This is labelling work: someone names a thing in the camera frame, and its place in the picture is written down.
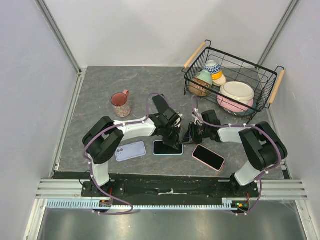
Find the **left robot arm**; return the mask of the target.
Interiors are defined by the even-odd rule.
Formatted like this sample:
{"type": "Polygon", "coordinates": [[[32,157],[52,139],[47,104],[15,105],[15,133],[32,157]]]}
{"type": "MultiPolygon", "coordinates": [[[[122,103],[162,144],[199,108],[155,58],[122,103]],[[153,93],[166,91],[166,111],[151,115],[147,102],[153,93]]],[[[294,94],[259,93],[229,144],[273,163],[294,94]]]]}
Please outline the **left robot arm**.
{"type": "Polygon", "coordinates": [[[110,191],[108,161],[120,143],[139,137],[161,136],[165,145],[176,149],[179,145],[182,114],[168,108],[163,113],[147,114],[135,119],[118,121],[102,117],[83,137],[83,157],[89,162],[92,191],[99,197],[110,191]]]}

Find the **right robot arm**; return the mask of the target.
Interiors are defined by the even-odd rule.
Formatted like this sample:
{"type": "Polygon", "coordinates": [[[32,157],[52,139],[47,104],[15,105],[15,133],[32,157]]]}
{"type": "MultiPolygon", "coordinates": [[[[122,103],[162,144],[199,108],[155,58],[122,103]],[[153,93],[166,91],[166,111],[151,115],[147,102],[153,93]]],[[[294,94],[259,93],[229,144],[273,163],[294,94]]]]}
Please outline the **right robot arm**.
{"type": "Polygon", "coordinates": [[[183,144],[198,145],[206,138],[218,143],[242,144],[248,160],[230,177],[229,191],[235,197],[242,196],[247,185],[276,168],[288,156],[287,148],[266,121],[254,125],[221,125],[214,110],[199,115],[198,109],[194,109],[192,116],[194,121],[188,125],[183,144]]]}

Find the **blue-edged black phone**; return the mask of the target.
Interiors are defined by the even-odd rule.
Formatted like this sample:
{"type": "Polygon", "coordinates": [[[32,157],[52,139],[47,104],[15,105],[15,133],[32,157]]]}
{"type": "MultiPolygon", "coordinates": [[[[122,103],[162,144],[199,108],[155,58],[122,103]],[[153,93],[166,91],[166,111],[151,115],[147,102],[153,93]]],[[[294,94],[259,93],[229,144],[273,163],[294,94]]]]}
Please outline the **blue-edged black phone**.
{"type": "Polygon", "coordinates": [[[158,113],[163,114],[170,108],[165,96],[163,94],[155,95],[152,97],[152,101],[158,111],[158,113]]]}

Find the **lavender phone case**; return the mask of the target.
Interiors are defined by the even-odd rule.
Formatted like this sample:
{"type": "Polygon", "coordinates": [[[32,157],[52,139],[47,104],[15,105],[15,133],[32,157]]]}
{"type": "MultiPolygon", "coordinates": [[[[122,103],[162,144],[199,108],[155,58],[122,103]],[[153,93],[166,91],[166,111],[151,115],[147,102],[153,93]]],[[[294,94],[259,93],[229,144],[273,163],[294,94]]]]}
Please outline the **lavender phone case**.
{"type": "Polygon", "coordinates": [[[119,146],[115,151],[117,162],[123,162],[134,158],[142,157],[146,154],[146,148],[143,141],[119,146]]]}

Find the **pink bowl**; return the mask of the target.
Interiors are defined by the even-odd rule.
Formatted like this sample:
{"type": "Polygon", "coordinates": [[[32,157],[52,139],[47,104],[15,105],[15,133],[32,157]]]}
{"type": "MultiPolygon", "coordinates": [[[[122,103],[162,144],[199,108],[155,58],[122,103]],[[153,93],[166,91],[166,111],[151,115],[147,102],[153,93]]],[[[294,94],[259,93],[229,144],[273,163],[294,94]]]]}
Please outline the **pink bowl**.
{"type": "Polygon", "coordinates": [[[242,113],[249,110],[249,107],[252,107],[254,104],[254,99],[252,98],[248,103],[244,105],[236,103],[235,101],[229,100],[226,97],[221,95],[217,96],[217,103],[224,108],[225,110],[234,112],[234,113],[242,113]]]}

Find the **brown bowl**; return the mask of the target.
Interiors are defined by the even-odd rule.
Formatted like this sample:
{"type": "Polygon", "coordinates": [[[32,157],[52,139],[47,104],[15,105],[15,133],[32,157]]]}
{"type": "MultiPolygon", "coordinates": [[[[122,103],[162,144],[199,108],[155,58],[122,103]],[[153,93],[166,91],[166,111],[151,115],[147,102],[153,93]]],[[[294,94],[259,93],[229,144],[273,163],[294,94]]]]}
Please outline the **brown bowl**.
{"type": "Polygon", "coordinates": [[[210,88],[210,84],[198,78],[193,78],[188,84],[188,90],[198,97],[206,97],[210,92],[210,88]]]}

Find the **green bowl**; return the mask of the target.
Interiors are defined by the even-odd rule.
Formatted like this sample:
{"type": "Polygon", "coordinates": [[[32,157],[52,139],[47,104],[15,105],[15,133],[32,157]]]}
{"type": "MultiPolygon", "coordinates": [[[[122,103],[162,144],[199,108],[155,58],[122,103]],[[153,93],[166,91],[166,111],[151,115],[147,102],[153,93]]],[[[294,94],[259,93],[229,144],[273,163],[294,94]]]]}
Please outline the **green bowl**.
{"type": "Polygon", "coordinates": [[[199,79],[210,86],[213,84],[212,74],[206,70],[198,72],[194,78],[199,79]]]}

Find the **pink floral mug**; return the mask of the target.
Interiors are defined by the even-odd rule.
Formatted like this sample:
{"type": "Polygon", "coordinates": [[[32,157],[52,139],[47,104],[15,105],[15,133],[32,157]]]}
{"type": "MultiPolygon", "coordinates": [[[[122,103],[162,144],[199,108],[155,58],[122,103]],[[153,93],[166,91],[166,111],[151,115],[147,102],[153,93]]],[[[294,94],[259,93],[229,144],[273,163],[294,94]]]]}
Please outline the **pink floral mug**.
{"type": "Polygon", "coordinates": [[[130,92],[127,89],[125,89],[123,92],[116,93],[111,97],[111,104],[116,115],[120,118],[125,118],[131,113],[129,97],[130,92]]]}

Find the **yellow white bowl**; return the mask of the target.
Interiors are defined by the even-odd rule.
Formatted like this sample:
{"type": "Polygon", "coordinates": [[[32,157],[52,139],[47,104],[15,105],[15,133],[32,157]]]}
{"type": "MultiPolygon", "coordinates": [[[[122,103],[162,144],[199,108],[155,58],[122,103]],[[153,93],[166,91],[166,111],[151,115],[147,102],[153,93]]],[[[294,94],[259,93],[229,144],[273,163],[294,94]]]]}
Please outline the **yellow white bowl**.
{"type": "Polygon", "coordinates": [[[212,84],[214,86],[220,87],[227,82],[227,79],[224,76],[222,71],[219,71],[218,73],[212,74],[211,77],[212,77],[212,84]]]}

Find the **teal bowl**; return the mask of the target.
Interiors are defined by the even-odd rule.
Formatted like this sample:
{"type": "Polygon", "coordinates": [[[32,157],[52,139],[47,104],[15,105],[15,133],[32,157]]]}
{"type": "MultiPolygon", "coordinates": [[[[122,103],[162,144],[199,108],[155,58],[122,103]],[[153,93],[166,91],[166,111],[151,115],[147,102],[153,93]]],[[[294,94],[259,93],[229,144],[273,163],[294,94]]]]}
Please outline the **teal bowl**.
{"type": "Polygon", "coordinates": [[[256,101],[254,100],[252,106],[243,112],[234,112],[233,114],[237,117],[248,117],[256,112],[256,101]]]}

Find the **cream bowl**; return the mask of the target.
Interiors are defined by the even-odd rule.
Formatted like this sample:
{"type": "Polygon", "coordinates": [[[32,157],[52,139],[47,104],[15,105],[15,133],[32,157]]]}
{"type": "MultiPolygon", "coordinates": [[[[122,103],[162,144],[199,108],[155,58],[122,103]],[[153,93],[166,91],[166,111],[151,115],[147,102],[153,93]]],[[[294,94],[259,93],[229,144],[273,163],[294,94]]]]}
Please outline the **cream bowl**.
{"type": "Polygon", "coordinates": [[[220,87],[220,92],[238,102],[247,102],[254,98],[255,92],[251,86],[243,82],[230,81],[220,87]]]}

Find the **blue patterned bowl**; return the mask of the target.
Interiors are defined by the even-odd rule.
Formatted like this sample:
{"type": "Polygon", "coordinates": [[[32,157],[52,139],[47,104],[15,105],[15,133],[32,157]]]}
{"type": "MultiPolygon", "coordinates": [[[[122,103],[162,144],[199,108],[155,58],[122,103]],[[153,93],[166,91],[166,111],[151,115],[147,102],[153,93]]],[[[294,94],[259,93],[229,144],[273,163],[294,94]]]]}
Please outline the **blue patterned bowl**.
{"type": "Polygon", "coordinates": [[[211,75],[216,75],[222,72],[221,66],[214,60],[208,60],[202,67],[202,70],[209,72],[211,75]]]}

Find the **aluminium frame rail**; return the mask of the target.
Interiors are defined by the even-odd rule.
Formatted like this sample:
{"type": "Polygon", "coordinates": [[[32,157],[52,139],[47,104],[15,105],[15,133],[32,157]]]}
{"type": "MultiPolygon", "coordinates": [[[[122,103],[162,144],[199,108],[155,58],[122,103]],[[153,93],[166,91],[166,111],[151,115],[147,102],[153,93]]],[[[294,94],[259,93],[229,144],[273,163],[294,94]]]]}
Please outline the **aluminium frame rail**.
{"type": "Polygon", "coordinates": [[[73,179],[42,179],[36,199],[80,199],[82,185],[73,179]]]}

